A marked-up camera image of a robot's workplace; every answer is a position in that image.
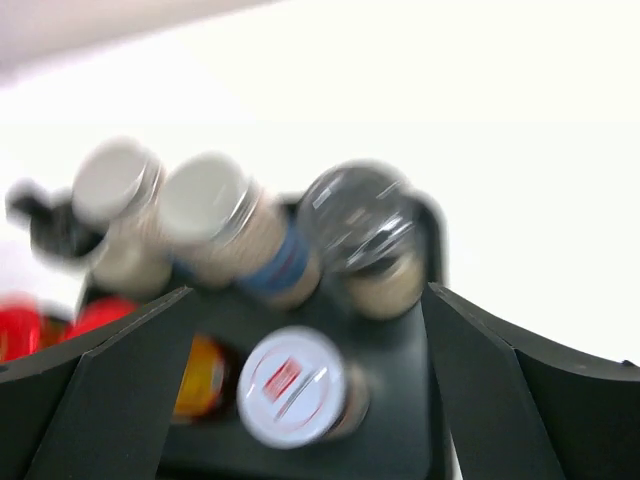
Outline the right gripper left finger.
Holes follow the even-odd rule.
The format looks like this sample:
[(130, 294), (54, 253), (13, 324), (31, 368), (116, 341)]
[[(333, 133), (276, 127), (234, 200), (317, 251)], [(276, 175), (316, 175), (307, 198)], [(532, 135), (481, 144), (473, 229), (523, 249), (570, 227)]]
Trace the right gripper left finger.
[(182, 287), (3, 365), (2, 478), (154, 478), (197, 306)]

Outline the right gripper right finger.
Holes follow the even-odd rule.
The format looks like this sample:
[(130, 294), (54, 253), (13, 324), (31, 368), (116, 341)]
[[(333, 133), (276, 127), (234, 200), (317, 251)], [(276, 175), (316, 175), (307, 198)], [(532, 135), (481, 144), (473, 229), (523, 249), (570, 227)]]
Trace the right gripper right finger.
[(438, 283), (424, 320), (464, 478), (638, 478), (638, 365), (546, 339)]

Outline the red-lid chili sauce jar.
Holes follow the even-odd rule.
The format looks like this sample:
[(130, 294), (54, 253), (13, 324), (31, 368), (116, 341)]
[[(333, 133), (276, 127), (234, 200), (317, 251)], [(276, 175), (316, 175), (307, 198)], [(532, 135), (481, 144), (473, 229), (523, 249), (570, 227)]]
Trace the red-lid chili sauce jar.
[(1, 297), (1, 362), (28, 356), (59, 343), (72, 321), (46, 310), (26, 294)]
[[(83, 335), (138, 309), (121, 297), (103, 297), (88, 303), (63, 338)], [(172, 422), (211, 422), (226, 416), (235, 403), (239, 356), (213, 337), (196, 334), (176, 397)]]

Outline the black-cap clear bottle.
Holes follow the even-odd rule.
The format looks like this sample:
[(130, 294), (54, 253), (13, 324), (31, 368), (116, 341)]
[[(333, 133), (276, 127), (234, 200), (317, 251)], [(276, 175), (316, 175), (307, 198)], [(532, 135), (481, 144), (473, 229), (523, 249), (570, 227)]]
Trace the black-cap clear bottle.
[(28, 224), (31, 247), (55, 260), (86, 261), (105, 245), (105, 234), (80, 220), (71, 192), (49, 192), (32, 180), (21, 180), (5, 196), (9, 218)]

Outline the red-white label lid jar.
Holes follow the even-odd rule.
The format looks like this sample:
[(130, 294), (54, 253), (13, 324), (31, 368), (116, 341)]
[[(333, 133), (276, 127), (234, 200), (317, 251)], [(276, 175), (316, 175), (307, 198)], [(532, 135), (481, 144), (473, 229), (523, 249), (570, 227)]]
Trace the red-white label lid jar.
[(252, 350), (236, 398), (240, 419), (256, 440), (290, 450), (354, 432), (371, 396), (362, 368), (326, 335), (291, 326)]

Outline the silver-lid bead jar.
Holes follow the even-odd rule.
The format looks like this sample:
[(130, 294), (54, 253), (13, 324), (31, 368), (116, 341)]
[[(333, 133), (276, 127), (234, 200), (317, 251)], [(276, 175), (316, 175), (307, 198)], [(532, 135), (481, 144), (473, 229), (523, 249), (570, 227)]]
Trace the silver-lid bead jar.
[(164, 180), (161, 161), (139, 142), (116, 138), (83, 161), (71, 188), (75, 218), (103, 236), (90, 254), (98, 287), (136, 300), (154, 298), (166, 287), (172, 266), (150, 224)]
[(319, 286), (317, 255), (284, 208), (229, 156), (205, 152), (173, 170), (155, 217), (176, 255), (223, 271), (246, 292), (283, 309)]

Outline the silver-cap seasoning bottle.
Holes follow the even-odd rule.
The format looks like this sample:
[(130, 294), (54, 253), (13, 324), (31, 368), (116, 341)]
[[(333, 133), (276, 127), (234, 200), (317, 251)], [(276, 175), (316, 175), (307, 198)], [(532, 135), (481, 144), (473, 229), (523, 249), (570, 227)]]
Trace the silver-cap seasoning bottle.
[(327, 170), (302, 195), (296, 223), (361, 315), (393, 319), (419, 300), (423, 235), (396, 169), (354, 160)]

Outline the black rectangular tray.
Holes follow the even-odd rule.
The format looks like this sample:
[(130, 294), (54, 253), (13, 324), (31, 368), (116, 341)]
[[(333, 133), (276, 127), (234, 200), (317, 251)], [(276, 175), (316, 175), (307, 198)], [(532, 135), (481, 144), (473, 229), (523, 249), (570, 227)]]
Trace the black rectangular tray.
[[(236, 414), (177, 425), (167, 408), (184, 362), (180, 346), (193, 332), (209, 333), (248, 353), (271, 331), (305, 325), (329, 336), (362, 367), (369, 411), (352, 434), (296, 450), (260, 445)], [(192, 287), (151, 318), (146, 331), (118, 342), (104, 362), (108, 407), (96, 426), (110, 447), (140, 433), (161, 447), (151, 460), (106, 470), (106, 479), (446, 479), (450, 446), (438, 383), (428, 354), (423, 314), (414, 307), (388, 321), (359, 316), (341, 280), (327, 275), (313, 296), (290, 312), (240, 290)]]

